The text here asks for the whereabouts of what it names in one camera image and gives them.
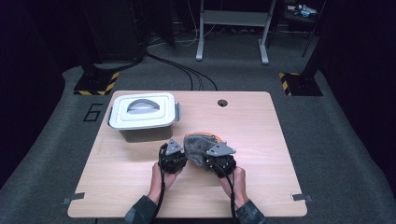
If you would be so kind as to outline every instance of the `gray carpet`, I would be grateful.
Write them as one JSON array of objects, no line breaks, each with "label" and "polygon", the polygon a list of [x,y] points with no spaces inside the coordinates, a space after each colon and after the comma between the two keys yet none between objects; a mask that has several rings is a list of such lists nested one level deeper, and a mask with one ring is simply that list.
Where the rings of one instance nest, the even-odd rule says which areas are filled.
[{"label": "gray carpet", "polygon": [[[279,72],[301,72],[305,40],[275,35],[268,49],[269,65],[262,65],[259,36],[218,36],[205,42],[204,59],[195,61],[196,44],[175,49],[167,45],[148,52],[181,63],[213,79],[219,91],[268,91],[274,101],[291,159],[303,193],[313,198],[305,217],[268,217],[268,223],[396,223],[396,202],[388,182],[371,160],[332,96],[325,77],[315,76],[322,97],[286,96]],[[109,63],[103,67],[116,67]],[[64,197],[74,193],[104,118],[108,96],[79,96],[73,88],[82,75],[80,67],[64,72],[66,87],[47,126],[0,191],[0,223],[94,223],[93,218],[71,218]],[[213,91],[203,78],[205,90]],[[120,72],[116,90],[188,91],[190,80],[168,64],[145,58]],[[198,90],[198,81],[194,81]],[[92,104],[99,119],[84,122]],[[169,220],[159,223],[232,223],[219,220]],[[98,223],[121,223],[99,219]]]}]

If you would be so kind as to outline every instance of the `wooden table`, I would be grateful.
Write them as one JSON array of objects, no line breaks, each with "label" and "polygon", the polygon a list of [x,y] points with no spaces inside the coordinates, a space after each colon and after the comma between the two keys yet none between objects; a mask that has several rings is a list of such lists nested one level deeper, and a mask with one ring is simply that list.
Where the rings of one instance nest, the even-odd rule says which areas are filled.
[{"label": "wooden table", "polygon": [[[121,95],[155,91],[116,91]],[[268,92],[169,91],[180,103],[181,120],[173,124],[173,139],[181,145],[185,133],[210,132],[236,149],[238,166],[247,171],[247,196],[267,217],[302,217],[300,194],[290,154]],[[219,106],[218,100],[226,100]],[[128,143],[107,125],[108,110],[70,203],[70,217],[124,217],[149,192],[151,167],[167,140]],[[187,162],[175,184],[165,192],[158,217],[231,217],[230,200],[213,173]]]}]

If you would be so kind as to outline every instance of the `hand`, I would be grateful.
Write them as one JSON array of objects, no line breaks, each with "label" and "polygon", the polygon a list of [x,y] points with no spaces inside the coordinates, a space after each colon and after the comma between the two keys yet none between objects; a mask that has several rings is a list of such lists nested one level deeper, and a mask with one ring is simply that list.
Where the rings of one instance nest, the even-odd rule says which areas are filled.
[{"label": "hand", "polygon": [[[165,173],[164,182],[165,182],[165,190],[168,190],[173,183],[175,182],[177,176],[181,173],[183,169],[177,171],[174,174]],[[155,203],[160,200],[161,194],[161,170],[160,166],[158,166],[158,162],[155,162],[152,166],[152,176],[151,176],[151,186],[149,188],[148,197]]]},{"label": "hand", "polygon": [[[231,182],[233,182],[233,192],[235,196],[235,207],[238,209],[248,201],[246,190],[246,171],[237,166],[233,170],[233,174],[229,175]],[[231,197],[231,187],[226,177],[219,179],[224,192]]]}]

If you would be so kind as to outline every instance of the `dark background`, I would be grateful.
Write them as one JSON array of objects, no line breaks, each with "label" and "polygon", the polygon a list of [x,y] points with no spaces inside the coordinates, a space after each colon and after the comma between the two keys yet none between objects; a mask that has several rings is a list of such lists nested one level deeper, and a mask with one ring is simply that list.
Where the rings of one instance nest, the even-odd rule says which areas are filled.
[{"label": "dark background", "polygon": [[[147,27],[133,21],[139,15],[125,10],[130,1],[111,1],[114,8],[104,16],[105,20],[94,19],[103,8],[93,9],[92,5],[106,6],[108,1],[83,2],[85,7],[75,0],[0,3],[1,186],[35,142],[62,96],[64,71],[84,62],[129,61],[139,56],[138,45],[144,41],[142,34]],[[233,1],[226,2],[234,7]],[[197,3],[191,1],[191,7],[197,8]],[[254,8],[255,4],[257,1],[244,6]],[[396,194],[396,18],[390,10],[394,5],[388,1],[329,1],[319,33],[321,46],[325,47],[314,56],[352,127]],[[166,6],[175,8],[179,17],[189,23],[182,9],[185,1],[176,0]],[[73,21],[69,22],[73,22],[74,32],[65,22],[67,15],[72,15]],[[90,24],[87,15],[97,24]],[[163,14],[167,22],[169,15]],[[106,24],[102,28],[130,36],[130,41],[114,42],[108,36],[103,38],[106,43],[100,43],[96,36],[104,36],[106,29],[93,34],[90,25],[103,21]]]}]

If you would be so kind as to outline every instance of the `container lid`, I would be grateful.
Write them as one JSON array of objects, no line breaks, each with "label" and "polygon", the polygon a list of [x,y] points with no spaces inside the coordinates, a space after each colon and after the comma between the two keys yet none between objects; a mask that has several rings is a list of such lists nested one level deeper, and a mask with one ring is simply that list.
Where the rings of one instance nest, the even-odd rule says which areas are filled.
[{"label": "container lid", "polygon": [[160,128],[175,118],[175,97],[169,92],[123,95],[114,101],[108,125],[118,130]]}]

